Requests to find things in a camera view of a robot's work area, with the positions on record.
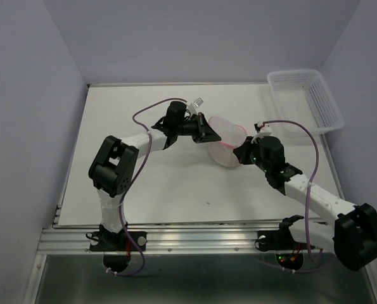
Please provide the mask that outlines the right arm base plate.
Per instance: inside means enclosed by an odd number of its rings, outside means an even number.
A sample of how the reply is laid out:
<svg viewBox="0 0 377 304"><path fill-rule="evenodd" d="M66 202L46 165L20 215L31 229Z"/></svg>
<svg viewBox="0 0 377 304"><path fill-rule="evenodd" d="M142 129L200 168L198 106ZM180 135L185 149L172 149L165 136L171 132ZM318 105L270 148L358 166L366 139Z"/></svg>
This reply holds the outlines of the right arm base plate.
<svg viewBox="0 0 377 304"><path fill-rule="evenodd" d="M254 242L256 249L262 252L284 251L284 250L306 250L306 241L294 240L290 227L294 224L303 224L304 217L294 215L284 218L278 226L278 230L258 231L257 239Z"/></svg>

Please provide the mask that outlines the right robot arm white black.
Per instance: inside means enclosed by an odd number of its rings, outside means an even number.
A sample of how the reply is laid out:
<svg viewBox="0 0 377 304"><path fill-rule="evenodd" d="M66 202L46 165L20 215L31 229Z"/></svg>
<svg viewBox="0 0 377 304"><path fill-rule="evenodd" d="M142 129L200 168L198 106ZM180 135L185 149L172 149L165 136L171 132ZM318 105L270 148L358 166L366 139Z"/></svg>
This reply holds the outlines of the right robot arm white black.
<svg viewBox="0 0 377 304"><path fill-rule="evenodd" d="M377 259L377 212L365 203L345 201L314 184L297 167L286 162L277 137L245 142L233 151L241 165L255 165L268 184L281 194L305 205L323 222L306 224L305 215L284 218L278 229L259 232L259 251L318 248L334 253L347 269L357 271Z"/></svg>

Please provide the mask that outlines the white mesh laundry bag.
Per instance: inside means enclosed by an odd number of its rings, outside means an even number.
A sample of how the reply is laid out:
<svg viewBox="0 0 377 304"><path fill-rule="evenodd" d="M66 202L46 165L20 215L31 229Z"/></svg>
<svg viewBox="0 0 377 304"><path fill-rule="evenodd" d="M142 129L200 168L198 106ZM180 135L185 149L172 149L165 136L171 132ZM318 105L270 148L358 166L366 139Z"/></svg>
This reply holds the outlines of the white mesh laundry bag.
<svg viewBox="0 0 377 304"><path fill-rule="evenodd" d="M209 126L220 136L218 142L211 142L208 150L210 156L223 167L234 168L240 165L233 150L240 147L246 140L246 130L225 118L210 117Z"/></svg>

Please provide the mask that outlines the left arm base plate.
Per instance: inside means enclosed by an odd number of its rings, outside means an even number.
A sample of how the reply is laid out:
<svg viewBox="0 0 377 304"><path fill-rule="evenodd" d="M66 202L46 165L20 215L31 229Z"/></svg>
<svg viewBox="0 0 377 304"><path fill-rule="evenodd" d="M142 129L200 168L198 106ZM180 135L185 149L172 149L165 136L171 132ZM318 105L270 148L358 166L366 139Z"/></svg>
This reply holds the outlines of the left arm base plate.
<svg viewBox="0 0 377 304"><path fill-rule="evenodd" d="M92 252L136 252L124 231L116 234L108 231L87 232L86 238L90 241L89 250Z"/></svg>

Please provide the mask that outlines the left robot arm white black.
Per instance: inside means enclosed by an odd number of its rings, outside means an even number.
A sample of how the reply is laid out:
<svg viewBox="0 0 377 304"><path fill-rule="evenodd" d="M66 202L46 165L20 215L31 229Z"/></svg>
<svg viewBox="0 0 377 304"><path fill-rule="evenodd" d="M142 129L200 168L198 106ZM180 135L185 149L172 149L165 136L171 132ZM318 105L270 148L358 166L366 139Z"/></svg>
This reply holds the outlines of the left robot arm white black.
<svg viewBox="0 0 377 304"><path fill-rule="evenodd" d="M98 231L86 235L92 246L102 244L118 250L126 244L123 200L142 171L136 167L139 158L148 161L152 152L170 148L180 136L189 136L196 144L221 140L198 111L202 98L191 104L181 98L166 101L166 114L152 127L140 123L144 132L136 136L107 136L94 157L88 176L99 194L102 218Z"/></svg>

